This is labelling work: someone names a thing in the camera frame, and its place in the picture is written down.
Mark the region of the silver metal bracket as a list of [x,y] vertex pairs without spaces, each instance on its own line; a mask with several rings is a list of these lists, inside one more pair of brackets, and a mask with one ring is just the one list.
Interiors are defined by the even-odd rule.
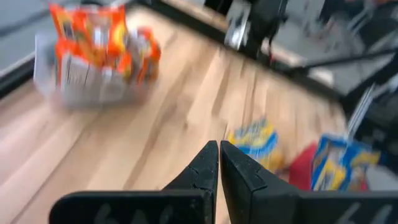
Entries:
[[228,29],[224,44],[239,50],[247,41],[247,26],[251,3],[246,0],[233,0],[227,13]]

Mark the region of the black aluminium table frame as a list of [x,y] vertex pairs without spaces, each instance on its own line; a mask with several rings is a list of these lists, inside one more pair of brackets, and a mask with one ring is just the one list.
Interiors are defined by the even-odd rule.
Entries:
[[[181,10],[161,0],[127,0],[123,5],[127,10],[138,6],[146,7],[221,44],[224,43],[226,38],[226,33],[222,30],[189,15],[187,11]],[[331,100],[339,102],[344,100],[345,96],[342,93],[310,78],[308,67],[304,66],[295,68],[288,65],[287,62],[277,59],[274,53],[264,54],[261,52],[259,44],[255,43],[252,39],[249,39],[249,42],[244,47],[237,50],[237,52],[251,60],[255,60],[258,65],[287,77],[292,82],[309,91]],[[16,88],[19,88],[33,77],[34,62],[35,57],[28,56],[21,62],[15,63],[10,69],[6,71],[4,70],[0,73],[0,99],[7,96]]]

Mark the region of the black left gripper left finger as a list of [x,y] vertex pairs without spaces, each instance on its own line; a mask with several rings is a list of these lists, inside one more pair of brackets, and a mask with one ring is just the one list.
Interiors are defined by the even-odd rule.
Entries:
[[80,191],[58,199],[49,224],[214,224],[218,144],[208,141],[161,190]]

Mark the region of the red translucent plastic bin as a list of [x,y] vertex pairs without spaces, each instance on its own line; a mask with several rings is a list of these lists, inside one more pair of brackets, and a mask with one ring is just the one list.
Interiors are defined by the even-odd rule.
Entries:
[[312,190],[312,161],[318,144],[309,144],[289,167],[289,183],[301,190]]

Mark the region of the thin black rig rod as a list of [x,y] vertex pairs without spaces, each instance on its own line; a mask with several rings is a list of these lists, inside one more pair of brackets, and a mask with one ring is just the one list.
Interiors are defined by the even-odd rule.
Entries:
[[396,52],[398,52],[398,46],[389,48],[389,49],[377,50],[377,51],[374,51],[371,53],[366,53],[366,54],[361,54],[361,55],[334,58],[334,59],[325,60],[325,61],[308,63],[305,65],[300,65],[300,66],[286,69],[285,72],[287,72],[287,73],[304,72],[304,71],[307,71],[307,70],[309,70],[311,68],[315,68],[315,67],[323,67],[323,66],[327,66],[327,65],[338,65],[338,64],[344,64],[344,63],[351,63],[351,62],[356,62],[356,61],[360,61],[360,60],[380,57],[380,56],[387,55],[387,54],[393,54]]

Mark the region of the silver aluminium extrusion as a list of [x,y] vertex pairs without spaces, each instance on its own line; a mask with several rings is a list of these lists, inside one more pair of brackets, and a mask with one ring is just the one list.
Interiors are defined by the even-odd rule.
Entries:
[[353,139],[356,131],[359,128],[371,102],[373,101],[373,92],[375,91],[376,85],[372,84],[362,95],[359,103],[356,105],[351,118],[349,119],[347,126],[347,138]]

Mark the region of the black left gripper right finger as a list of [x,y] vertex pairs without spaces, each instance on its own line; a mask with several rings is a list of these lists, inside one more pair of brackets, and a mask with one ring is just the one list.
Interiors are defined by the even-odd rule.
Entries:
[[228,141],[220,169],[231,224],[398,224],[398,191],[299,190]]

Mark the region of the blue Maruchan ramen packet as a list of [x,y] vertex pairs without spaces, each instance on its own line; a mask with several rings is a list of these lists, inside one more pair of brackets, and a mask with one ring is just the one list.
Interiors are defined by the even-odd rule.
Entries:
[[277,149],[279,135],[265,117],[230,131],[227,140],[273,173],[284,168],[284,153]]
[[368,189],[365,174],[369,166],[375,166],[381,159],[379,151],[348,151],[342,160],[346,174],[340,190],[366,191]]
[[312,161],[312,190],[343,190],[348,175],[347,151],[348,143],[343,138],[330,135],[320,138]]

